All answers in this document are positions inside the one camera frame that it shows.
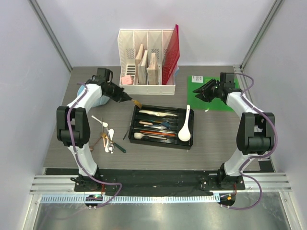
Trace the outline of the blue plastic spoon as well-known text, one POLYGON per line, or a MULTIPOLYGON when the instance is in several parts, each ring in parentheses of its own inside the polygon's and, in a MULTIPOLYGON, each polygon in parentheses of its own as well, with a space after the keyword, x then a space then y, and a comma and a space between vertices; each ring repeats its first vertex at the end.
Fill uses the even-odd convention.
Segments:
POLYGON ((159 123, 157 125, 151 125, 151 127, 160 127, 160 126, 169 128, 169 123, 168 122, 161 122, 161 123, 159 123))

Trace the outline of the small white ceramic spoon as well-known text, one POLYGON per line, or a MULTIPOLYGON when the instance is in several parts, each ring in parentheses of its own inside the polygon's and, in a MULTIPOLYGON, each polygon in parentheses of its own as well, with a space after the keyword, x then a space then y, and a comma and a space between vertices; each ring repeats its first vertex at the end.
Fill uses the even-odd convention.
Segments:
POLYGON ((144 135, 142 133, 134 133, 133 136, 135 139, 150 139, 148 135, 144 135))

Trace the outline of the black cutlery tray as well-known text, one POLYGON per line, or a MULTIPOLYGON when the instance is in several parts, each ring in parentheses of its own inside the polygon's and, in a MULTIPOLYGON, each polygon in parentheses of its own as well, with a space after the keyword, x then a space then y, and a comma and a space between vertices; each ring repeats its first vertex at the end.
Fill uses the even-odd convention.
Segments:
POLYGON ((128 138, 131 143, 190 150, 193 145, 194 111, 190 109, 190 139, 182 141, 178 134, 186 120, 186 108, 143 105, 134 107, 128 138))

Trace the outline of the light blue headphones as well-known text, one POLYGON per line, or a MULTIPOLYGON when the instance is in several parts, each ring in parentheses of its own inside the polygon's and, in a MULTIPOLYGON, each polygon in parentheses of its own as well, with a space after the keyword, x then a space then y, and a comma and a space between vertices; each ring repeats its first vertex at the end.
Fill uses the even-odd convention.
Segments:
MULTIPOLYGON (((77 91, 77 96, 79 96, 83 92, 83 90, 84 90, 84 86, 81 85, 77 91)), ((98 106, 105 105, 108 103, 109 100, 110 100, 109 97, 103 95, 94 102, 92 107, 98 107, 98 106)))

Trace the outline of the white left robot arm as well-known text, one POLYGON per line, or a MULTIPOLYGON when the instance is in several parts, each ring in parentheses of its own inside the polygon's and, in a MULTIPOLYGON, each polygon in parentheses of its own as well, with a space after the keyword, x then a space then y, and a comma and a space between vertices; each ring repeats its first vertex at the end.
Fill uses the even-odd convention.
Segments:
POLYGON ((87 114, 102 96, 118 103, 132 100, 112 80, 113 72, 110 69, 99 68, 85 83, 80 83, 83 90, 77 97, 67 106, 59 106, 56 111, 57 139, 72 152, 79 175, 86 179, 85 185, 91 191, 99 190, 104 182, 90 151, 91 131, 87 114))

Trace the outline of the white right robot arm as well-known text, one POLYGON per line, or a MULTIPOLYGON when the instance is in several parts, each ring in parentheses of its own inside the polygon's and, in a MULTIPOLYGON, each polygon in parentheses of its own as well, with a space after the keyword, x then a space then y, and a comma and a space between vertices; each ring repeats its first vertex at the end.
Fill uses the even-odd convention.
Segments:
POLYGON ((278 142, 274 114, 256 107, 246 97, 245 91, 236 87, 235 76, 235 73, 222 72, 219 80, 211 79, 193 91, 196 98, 204 102, 220 99, 240 118, 236 136, 237 149, 217 172, 216 184, 222 189, 238 184, 244 169, 254 159, 269 157, 278 142))

